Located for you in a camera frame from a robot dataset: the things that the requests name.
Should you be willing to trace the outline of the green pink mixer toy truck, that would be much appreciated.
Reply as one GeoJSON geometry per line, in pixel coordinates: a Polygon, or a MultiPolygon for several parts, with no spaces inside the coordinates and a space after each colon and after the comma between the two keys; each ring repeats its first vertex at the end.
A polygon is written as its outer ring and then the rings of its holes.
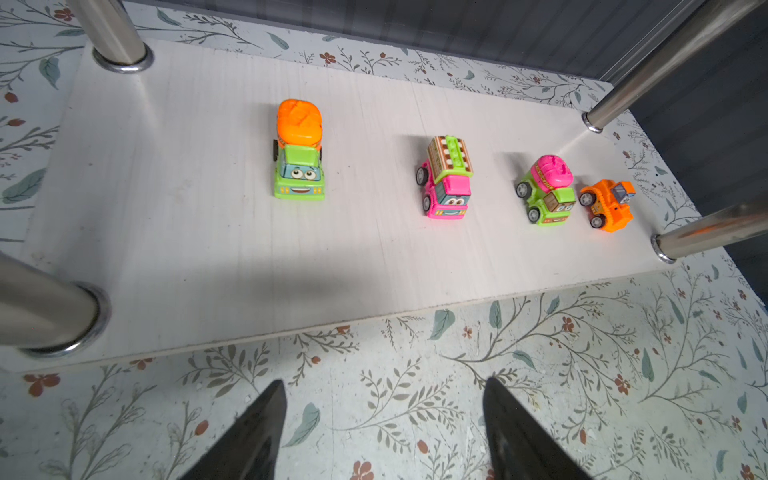
{"type": "Polygon", "coordinates": [[[540,226],[565,222],[576,203],[573,174],[556,155],[540,157],[515,185],[516,195],[526,202],[530,223],[540,226]]]}

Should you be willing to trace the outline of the green orange mixer toy truck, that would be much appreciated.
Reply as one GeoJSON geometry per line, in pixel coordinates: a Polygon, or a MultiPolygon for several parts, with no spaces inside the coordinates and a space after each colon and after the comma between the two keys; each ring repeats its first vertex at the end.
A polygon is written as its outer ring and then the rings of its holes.
{"type": "Polygon", "coordinates": [[[320,110],[311,102],[284,100],[277,111],[276,129],[277,138],[273,141],[275,197],[324,200],[323,120],[320,110]]]}

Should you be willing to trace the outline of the orange toy bulldozer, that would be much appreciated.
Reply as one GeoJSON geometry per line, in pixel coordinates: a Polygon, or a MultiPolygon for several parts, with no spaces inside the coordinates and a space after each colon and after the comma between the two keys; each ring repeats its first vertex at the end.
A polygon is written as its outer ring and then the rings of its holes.
{"type": "Polygon", "coordinates": [[[589,222],[593,229],[613,233],[633,220],[629,203],[635,194],[635,188],[629,181],[604,179],[583,188],[577,199],[581,206],[589,210],[589,222]]]}

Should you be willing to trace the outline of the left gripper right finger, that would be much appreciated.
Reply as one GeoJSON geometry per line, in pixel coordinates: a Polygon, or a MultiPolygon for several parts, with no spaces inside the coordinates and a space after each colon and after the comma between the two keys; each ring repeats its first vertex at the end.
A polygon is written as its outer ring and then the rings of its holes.
{"type": "Polygon", "coordinates": [[[483,414],[497,479],[587,479],[585,472],[495,377],[486,380],[483,414]]]}

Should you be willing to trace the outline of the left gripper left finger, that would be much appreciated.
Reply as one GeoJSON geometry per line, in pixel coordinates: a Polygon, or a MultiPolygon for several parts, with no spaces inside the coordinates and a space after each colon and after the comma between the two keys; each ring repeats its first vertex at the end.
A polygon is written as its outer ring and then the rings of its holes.
{"type": "Polygon", "coordinates": [[[181,479],[273,479],[286,411],[275,380],[181,479]]]}

